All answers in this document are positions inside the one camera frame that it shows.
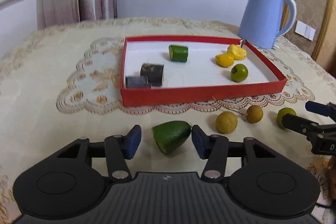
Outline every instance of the green avocado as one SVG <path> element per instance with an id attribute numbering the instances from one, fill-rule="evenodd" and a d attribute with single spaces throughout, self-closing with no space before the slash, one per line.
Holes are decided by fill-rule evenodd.
<path id="1" fill-rule="evenodd" d="M 185 121 L 171 121 L 152 128 L 157 146 L 164 154 L 180 147 L 191 133 L 191 126 Z"/>

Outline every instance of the wall outlet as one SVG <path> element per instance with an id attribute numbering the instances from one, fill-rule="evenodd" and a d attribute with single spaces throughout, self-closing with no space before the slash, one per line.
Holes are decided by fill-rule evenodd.
<path id="1" fill-rule="evenodd" d="M 295 32 L 313 41 L 316 30 L 298 20 L 296 23 Z"/>

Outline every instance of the cream tablecloth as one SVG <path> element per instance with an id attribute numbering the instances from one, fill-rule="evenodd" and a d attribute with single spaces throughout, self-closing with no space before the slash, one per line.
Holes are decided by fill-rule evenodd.
<path id="1" fill-rule="evenodd" d="M 306 112 L 304 106 L 307 100 L 336 102 L 333 77 L 280 37 L 280 49 L 261 51 L 288 78 L 281 94 L 125 109 L 116 82 L 122 40 L 125 36 L 155 34 L 237 37 L 220 22 L 129 18 L 52 27 L 34 33 L 5 56 L 0 63 L 0 224 L 10 223 L 20 214 L 11 193 L 15 178 L 76 138 L 102 141 L 113 134 L 126 134 L 139 124 L 142 142 L 134 159 L 127 162 L 133 175 L 136 171 L 201 173 L 206 162 L 198 158 L 190 138 L 172 155 L 164 156 L 150 128 L 178 119 L 213 134 L 220 108 L 244 111 L 250 104 L 264 107 L 263 120 L 249 124 L 239 117 L 237 129 L 227 135 L 229 140 L 253 136 L 309 168 L 321 184 L 319 202 L 328 202 L 323 167 L 319 165 L 326 159 L 312 155 L 304 136 L 279 129 L 275 119 L 277 111 L 288 106 L 299 116 L 331 123 L 328 118 Z M 229 159 L 226 175 L 239 168 L 239 163 Z M 106 175 L 104 159 L 95 160 L 93 166 Z M 328 210 L 316 208 L 313 214 L 324 223 L 333 221 Z"/>

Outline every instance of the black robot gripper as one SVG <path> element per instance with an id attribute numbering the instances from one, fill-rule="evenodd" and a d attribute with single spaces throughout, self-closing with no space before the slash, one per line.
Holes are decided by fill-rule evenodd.
<path id="1" fill-rule="evenodd" d="M 308 101 L 305 108 L 309 112 L 330 117 L 336 122 L 336 105 Z M 305 135 L 311 143 L 311 152 L 316 155 L 336 155 L 336 124 L 318 124 L 296 115 L 286 114 L 282 125 L 290 130 Z"/>
<path id="2" fill-rule="evenodd" d="M 16 224 L 319 223 L 310 215 L 320 193 L 315 177 L 258 140 L 242 143 L 192 128 L 207 160 L 196 172 L 146 173 L 127 168 L 141 141 L 139 125 L 104 142 L 75 140 L 23 172 L 13 195 L 22 212 Z M 91 168 L 105 157 L 108 177 Z M 225 177 L 228 157 L 242 167 Z"/>

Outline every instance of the green lime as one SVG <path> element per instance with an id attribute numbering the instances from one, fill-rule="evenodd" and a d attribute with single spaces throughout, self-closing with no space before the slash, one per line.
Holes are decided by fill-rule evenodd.
<path id="1" fill-rule="evenodd" d="M 284 107 L 279 110 L 278 115 L 277 115 L 277 123 L 281 128 L 284 128 L 282 125 L 282 117 L 285 116 L 286 114 L 296 115 L 296 112 L 293 108 L 290 108 L 290 107 Z"/>
<path id="2" fill-rule="evenodd" d="M 248 75 L 249 71 L 243 64 L 236 64 L 231 70 L 231 79 L 235 82 L 244 81 Z"/>
<path id="3" fill-rule="evenodd" d="M 232 112 L 224 111 L 216 118 L 216 129 L 221 133 L 228 134 L 233 132 L 238 124 L 236 115 Z"/>
<path id="4" fill-rule="evenodd" d="M 260 106 L 250 106 L 246 112 L 247 120 L 250 123 L 260 122 L 263 118 L 263 115 L 264 112 Z"/>

